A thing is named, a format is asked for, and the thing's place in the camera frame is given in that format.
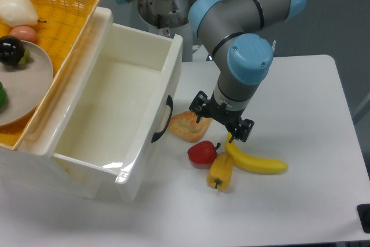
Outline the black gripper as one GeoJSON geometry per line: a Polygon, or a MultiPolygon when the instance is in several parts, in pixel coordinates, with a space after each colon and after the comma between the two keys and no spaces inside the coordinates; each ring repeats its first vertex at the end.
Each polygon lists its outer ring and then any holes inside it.
{"type": "Polygon", "coordinates": [[[203,91],[196,94],[189,110],[196,115],[196,123],[199,123],[202,118],[213,118],[224,125],[231,134],[231,138],[228,140],[229,143],[234,140],[246,142],[254,127],[253,120],[241,118],[243,110],[228,110],[227,103],[219,104],[214,94],[208,99],[203,91]]]}

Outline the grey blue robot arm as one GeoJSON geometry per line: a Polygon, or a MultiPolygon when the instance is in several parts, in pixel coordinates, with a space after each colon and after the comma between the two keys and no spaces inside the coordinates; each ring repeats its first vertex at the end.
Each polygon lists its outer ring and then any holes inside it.
{"type": "Polygon", "coordinates": [[[224,125],[231,139],[245,142],[253,121],[242,113],[273,60],[273,47],[257,32],[301,13],[306,0],[116,0],[137,1],[150,32],[187,43],[201,40],[220,70],[213,94],[199,92],[190,105],[198,118],[224,125]]]}

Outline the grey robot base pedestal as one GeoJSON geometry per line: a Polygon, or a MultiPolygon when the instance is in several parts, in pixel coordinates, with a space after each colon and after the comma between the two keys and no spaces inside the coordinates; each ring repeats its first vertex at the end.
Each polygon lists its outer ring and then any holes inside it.
{"type": "Polygon", "coordinates": [[[167,38],[183,38],[182,60],[193,59],[193,31],[188,13],[196,0],[138,0],[138,12],[149,32],[167,38]]]}

